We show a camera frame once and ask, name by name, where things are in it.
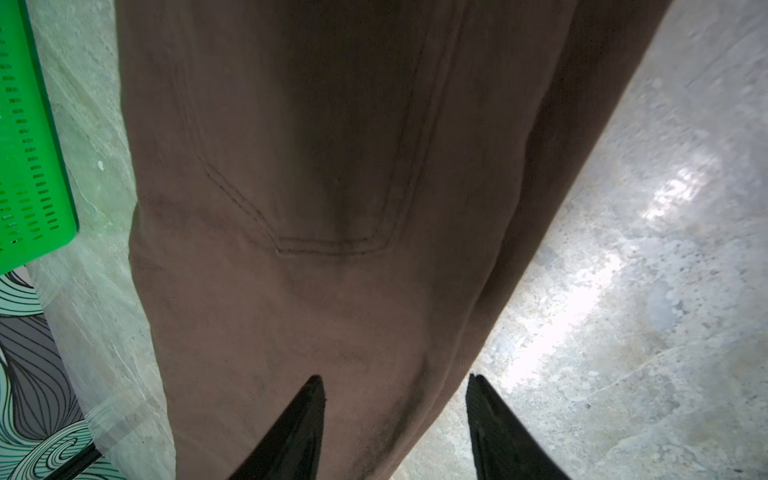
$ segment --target gray marble floor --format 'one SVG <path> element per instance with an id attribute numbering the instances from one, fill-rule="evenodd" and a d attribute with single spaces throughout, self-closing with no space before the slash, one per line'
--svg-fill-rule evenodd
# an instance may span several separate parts
<path id="1" fill-rule="evenodd" d="M 82 225 L 29 269 L 109 458 L 167 480 L 114 9 L 28 4 Z M 766 184 L 768 2 L 676 0 L 473 366 L 574 479 L 768 478 Z M 473 478 L 462 390 L 395 480 Z"/>

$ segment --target green basket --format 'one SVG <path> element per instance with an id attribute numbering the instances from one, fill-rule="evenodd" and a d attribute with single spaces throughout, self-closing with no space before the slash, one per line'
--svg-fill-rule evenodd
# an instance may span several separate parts
<path id="1" fill-rule="evenodd" d="M 24 0 L 0 0 L 0 274 L 78 231 Z"/>

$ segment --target green plastic basket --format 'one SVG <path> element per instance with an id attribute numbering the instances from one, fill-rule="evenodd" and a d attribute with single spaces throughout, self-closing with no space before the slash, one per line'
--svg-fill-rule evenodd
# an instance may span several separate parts
<path id="1" fill-rule="evenodd" d="M 0 274 L 77 231 L 26 5 L 0 0 Z"/>

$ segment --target patterned fabric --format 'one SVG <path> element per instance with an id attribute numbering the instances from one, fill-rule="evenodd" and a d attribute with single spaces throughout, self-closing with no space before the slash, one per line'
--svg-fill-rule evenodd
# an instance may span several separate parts
<path id="1" fill-rule="evenodd" d="M 91 433 L 25 270 L 0 276 L 0 480 L 46 478 Z M 100 458 L 78 480 L 124 480 Z"/>

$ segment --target brown pants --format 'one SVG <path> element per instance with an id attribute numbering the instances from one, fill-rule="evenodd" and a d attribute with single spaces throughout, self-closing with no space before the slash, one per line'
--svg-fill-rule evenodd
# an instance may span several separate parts
<path id="1" fill-rule="evenodd" d="M 458 388 L 669 0 L 119 0 L 134 281 L 180 480 L 312 374 L 319 478 Z"/>

